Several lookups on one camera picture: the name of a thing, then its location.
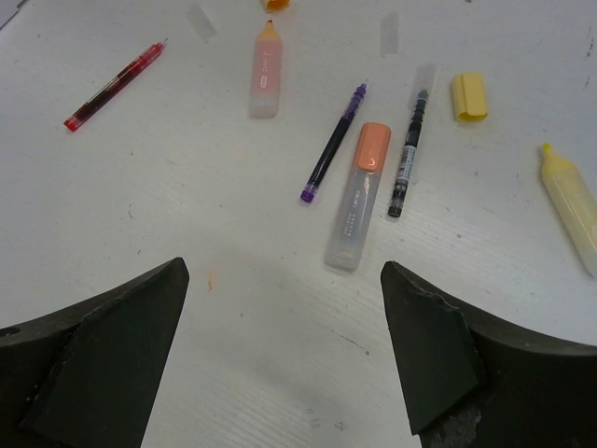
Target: pink highlighter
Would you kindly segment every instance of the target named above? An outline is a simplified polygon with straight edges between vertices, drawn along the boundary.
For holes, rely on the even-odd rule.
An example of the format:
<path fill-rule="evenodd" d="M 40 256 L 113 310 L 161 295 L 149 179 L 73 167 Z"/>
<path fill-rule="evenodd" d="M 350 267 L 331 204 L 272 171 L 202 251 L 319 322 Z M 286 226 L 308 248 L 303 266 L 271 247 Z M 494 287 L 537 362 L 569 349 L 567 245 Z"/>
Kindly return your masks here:
<path fill-rule="evenodd" d="M 255 40 L 253 80 L 249 100 L 251 117 L 256 119 L 275 117 L 280 101 L 281 71 L 282 39 L 273 27 L 273 21 L 268 21 Z"/>

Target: highlighter cap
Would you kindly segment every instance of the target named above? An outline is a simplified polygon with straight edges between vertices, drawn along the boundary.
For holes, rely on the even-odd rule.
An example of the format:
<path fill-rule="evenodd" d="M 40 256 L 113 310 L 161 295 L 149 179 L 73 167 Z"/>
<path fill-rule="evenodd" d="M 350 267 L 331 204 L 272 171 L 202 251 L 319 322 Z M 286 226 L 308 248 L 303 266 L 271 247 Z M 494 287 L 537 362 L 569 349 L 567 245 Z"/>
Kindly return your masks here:
<path fill-rule="evenodd" d="M 381 174 L 392 131 L 381 123 L 365 123 L 354 154 L 353 165 L 368 173 Z"/>
<path fill-rule="evenodd" d="M 454 116 L 458 121 L 483 121 L 487 118 L 487 100 L 483 75 L 467 72 L 456 75 L 451 84 Z"/>
<path fill-rule="evenodd" d="M 276 12 L 290 5 L 290 0 L 261 0 L 263 7 L 268 12 Z"/>

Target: clear pen cap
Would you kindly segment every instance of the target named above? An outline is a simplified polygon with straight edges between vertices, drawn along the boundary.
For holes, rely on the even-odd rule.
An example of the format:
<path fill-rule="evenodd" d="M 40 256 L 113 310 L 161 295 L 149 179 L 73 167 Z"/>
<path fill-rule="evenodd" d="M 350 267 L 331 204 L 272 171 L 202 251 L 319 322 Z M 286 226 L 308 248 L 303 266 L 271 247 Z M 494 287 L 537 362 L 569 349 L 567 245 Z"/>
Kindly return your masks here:
<path fill-rule="evenodd" d="M 412 86 L 412 93 L 409 99 L 409 109 L 413 109 L 417 105 L 417 100 L 420 97 L 425 97 L 424 91 L 426 91 L 427 102 L 431 96 L 431 90 L 436 84 L 437 64 L 436 63 L 424 63 L 419 65 L 417 68 L 417 74 L 414 78 L 414 85 Z"/>

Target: yellow highlighter cap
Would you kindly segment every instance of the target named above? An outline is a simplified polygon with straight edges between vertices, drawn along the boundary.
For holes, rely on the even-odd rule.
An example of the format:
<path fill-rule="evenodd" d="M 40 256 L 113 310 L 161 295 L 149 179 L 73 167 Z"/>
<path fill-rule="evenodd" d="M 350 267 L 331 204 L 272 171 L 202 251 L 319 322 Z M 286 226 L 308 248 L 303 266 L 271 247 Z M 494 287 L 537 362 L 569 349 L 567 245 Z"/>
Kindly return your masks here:
<path fill-rule="evenodd" d="M 458 121 L 483 121 L 487 118 L 487 100 L 483 75 L 466 72 L 456 75 L 451 84 L 454 115 Z"/>
<path fill-rule="evenodd" d="M 263 3 L 263 7 L 268 12 L 276 12 L 281 11 L 288 5 L 290 5 L 290 0 L 261 0 Z"/>

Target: pen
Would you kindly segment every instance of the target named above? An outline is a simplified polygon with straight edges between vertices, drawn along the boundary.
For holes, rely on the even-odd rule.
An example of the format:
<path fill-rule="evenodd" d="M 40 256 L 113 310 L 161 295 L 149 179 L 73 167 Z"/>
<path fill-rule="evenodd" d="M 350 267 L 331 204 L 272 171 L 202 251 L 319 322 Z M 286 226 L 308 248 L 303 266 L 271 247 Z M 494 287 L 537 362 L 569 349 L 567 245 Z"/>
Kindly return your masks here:
<path fill-rule="evenodd" d="M 417 152 L 419 145 L 419 138 L 421 137 L 421 130 L 423 128 L 423 117 L 425 115 L 425 108 L 429 102 L 429 95 L 436 77 L 437 66 L 435 63 L 426 63 L 421 65 L 417 70 L 415 78 L 415 86 L 413 89 L 414 110 L 412 112 L 412 119 L 410 120 L 409 131 L 407 132 L 406 143 L 402 149 L 402 158 L 398 165 L 398 174 L 396 175 L 396 182 L 394 184 L 394 193 L 392 194 L 392 202 L 388 209 L 390 217 L 400 217 L 402 209 L 404 208 L 404 200 L 409 189 L 410 175 L 412 174 L 412 166 L 414 163 L 414 155 Z"/>
<path fill-rule="evenodd" d="M 128 86 L 133 79 L 138 77 L 141 72 L 158 59 L 163 52 L 167 41 L 168 39 L 154 44 L 145 50 L 141 56 L 127 65 L 127 67 L 108 82 L 103 89 L 98 91 L 93 98 L 81 106 L 77 112 L 67 119 L 64 122 L 64 126 L 72 132 L 80 128 L 85 121 L 93 117 L 93 115 L 104 107 L 108 101 L 114 98 L 119 91 Z"/>
<path fill-rule="evenodd" d="M 309 181 L 305 186 L 304 190 L 300 194 L 300 199 L 305 203 L 311 203 L 315 194 L 317 194 L 317 190 L 319 189 L 319 185 L 321 181 L 324 180 L 324 176 L 326 175 L 327 168 L 329 168 L 329 164 L 334 159 L 342 140 L 344 139 L 344 135 L 350 128 L 351 123 L 353 122 L 354 116 L 356 112 L 358 112 L 361 103 L 365 99 L 365 95 L 367 93 L 367 82 L 361 84 L 353 94 L 348 107 L 344 111 L 344 115 L 338 121 L 338 125 L 334 130 L 334 133 L 331 137 L 329 137 L 329 141 L 327 142 L 326 148 L 322 153 L 319 161 L 315 165 L 311 177 L 309 177 Z"/>

